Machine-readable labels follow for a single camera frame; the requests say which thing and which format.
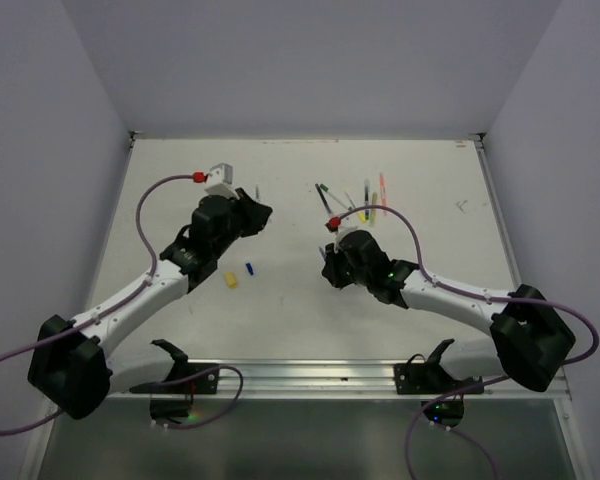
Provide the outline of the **yellow pen cap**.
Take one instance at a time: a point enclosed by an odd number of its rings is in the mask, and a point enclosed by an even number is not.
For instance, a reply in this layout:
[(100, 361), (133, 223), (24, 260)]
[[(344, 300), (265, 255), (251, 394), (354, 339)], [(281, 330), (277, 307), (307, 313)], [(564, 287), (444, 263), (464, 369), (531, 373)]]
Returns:
[(226, 272), (224, 274), (224, 280), (228, 288), (234, 289), (239, 285), (238, 278), (234, 272)]

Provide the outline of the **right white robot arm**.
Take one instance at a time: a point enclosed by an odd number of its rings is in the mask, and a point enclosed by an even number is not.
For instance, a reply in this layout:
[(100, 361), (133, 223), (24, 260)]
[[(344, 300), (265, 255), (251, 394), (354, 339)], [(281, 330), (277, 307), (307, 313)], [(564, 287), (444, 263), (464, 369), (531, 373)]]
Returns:
[(498, 376), (544, 392), (575, 344), (573, 332), (533, 287), (451, 284), (416, 263), (390, 259), (364, 230), (340, 236), (324, 251), (322, 275), (332, 287), (358, 285), (383, 304), (441, 315), (481, 333), (477, 340), (445, 339), (421, 363), (396, 364), (401, 394), (463, 387), (481, 393), (479, 381)]

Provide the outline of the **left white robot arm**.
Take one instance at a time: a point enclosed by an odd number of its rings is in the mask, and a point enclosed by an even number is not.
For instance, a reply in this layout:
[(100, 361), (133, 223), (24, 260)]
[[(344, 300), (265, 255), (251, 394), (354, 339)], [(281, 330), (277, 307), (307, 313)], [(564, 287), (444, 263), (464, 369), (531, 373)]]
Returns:
[(236, 240), (260, 233), (272, 212), (243, 189), (230, 197), (204, 196), (190, 223), (153, 256), (146, 273), (71, 320), (54, 315), (42, 324), (29, 383), (76, 420), (89, 416), (112, 393), (137, 386), (181, 390), (194, 371), (172, 343), (154, 341), (161, 357), (138, 364), (115, 357), (116, 348), (162, 308), (201, 285), (226, 250)]

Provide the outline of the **purple pen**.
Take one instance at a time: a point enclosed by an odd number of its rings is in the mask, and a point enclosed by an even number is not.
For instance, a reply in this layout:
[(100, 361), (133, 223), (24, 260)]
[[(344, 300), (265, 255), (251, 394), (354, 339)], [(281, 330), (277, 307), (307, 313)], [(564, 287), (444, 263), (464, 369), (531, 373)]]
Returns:
[(330, 208), (330, 205), (329, 205), (329, 203), (328, 203), (328, 201), (327, 201), (327, 199), (326, 199), (326, 197), (324, 195), (324, 191), (321, 189), (321, 187), (320, 187), (320, 185), (318, 183), (315, 183), (314, 186), (315, 186), (315, 189), (316, 189), (316, 191), (318, 193), (320, 201), (321, 201), (321, 203), (322, 203), (322, 205), (323, 205), (323, 207), (324, 207), (324, 209), (326, 211), (327, 216), (329, 218), (331, 218), (333, 216), (333, 211)]

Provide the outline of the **green capped white marker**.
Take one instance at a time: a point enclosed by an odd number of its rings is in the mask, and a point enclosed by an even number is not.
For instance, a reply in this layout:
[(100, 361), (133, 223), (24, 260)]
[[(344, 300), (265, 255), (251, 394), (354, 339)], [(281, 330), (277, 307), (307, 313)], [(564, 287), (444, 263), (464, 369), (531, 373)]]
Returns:
[(321, 183), (321, 184), (319, 184), (319, 187), (326, 195), (328, 195), (332, 200), (334, 200), (343, 209), (345, 209), (345, 210), (349, 209), (349, 206), (343, 200), (338, 198), (334, 193), (332, 193), (328, 186)]

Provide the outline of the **olive yellow highlighter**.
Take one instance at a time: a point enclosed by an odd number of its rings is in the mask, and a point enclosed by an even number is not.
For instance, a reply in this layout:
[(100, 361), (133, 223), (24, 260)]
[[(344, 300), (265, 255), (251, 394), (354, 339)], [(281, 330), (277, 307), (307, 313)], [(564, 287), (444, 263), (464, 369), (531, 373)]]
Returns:
[(370, 205), (372, 207), (369, 210), (369, 225), (370, 225), (370, 227), (373, 227), (375, 225), (376, 210), (375, 210), (374, 206), (377, 205), (377, 201), (378, 201), (378, 192), (373, 191), (372, 195), (371, 195), (371, 202), (370, 202)]

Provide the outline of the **orange highlighter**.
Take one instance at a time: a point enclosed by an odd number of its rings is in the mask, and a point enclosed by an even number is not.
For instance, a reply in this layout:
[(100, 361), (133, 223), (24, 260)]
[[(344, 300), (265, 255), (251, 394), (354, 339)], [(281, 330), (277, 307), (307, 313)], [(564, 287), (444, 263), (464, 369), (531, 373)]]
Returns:
[(379, 190), (381, 205), (387, 207), (386, 182), (382, 172), (379, 173)]

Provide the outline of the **dark green clear highlighter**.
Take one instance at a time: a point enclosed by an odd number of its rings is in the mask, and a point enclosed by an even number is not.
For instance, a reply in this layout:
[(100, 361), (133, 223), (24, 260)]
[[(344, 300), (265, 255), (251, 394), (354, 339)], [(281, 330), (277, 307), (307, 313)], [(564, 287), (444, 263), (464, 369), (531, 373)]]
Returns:
[(370, 221), (370, 200), (371, 200), (371, 189), (370, 189), (370, 181), (369, 179), (364, 179), (364, 218), (365, 222)]

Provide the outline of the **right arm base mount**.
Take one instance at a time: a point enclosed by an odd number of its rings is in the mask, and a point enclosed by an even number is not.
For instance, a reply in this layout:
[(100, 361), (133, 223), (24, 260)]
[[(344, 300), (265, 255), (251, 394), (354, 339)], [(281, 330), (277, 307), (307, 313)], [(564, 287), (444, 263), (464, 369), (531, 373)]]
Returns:
[[(471, 387), (470, 394), (482, 394), (479, 386), (482, 377), (455, 379), (441, 365), (442, 356), (454, 344), (453, 339), (443, 340), (428, 356), (417, 353), (407, 361), (393, 365), (393, 380), (398, 395), (439, 396), (464, 387)], [(455, 394), (451, 399), (425, 409), (425, 417), (434, 424), (453, 429), (465, 414), (464, 394)]]

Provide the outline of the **aluminium rail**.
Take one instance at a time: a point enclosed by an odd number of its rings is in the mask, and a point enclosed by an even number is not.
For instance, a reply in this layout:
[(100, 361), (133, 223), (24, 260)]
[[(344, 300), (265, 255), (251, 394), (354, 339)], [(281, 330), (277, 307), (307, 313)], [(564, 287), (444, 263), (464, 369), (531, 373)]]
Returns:
[(171, 379), (171, 358), (111, 363), (110, 395), (216, 395), (236, 391), (245, 399), (429, 399), (431, 392), (405, 385), (396, 360), (191, 360), (184, 381)]

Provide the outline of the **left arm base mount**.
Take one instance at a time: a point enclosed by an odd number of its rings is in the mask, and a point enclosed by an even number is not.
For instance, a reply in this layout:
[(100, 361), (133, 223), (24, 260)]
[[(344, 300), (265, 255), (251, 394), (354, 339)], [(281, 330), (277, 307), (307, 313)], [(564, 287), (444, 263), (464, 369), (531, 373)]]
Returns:
[(202, 371), (217, 367), (217, 363), (189, 362), (188, 355), (179, 347), (164, 339), (151, 342), (168, 354), (173, 361), (166, 376), (161, 380), (145, 381), (134, 385), (129, 392), (132, 394), (175, 395), (176, 399), (151, 399), (149, 413), (151, 419), (169, 428), (184, 423), (193, 422), (193, 402), (195, 396), (215, 395), (219, 383), (219, 371), (214, 370), (183, 382), (186, 377), (199, 374)]

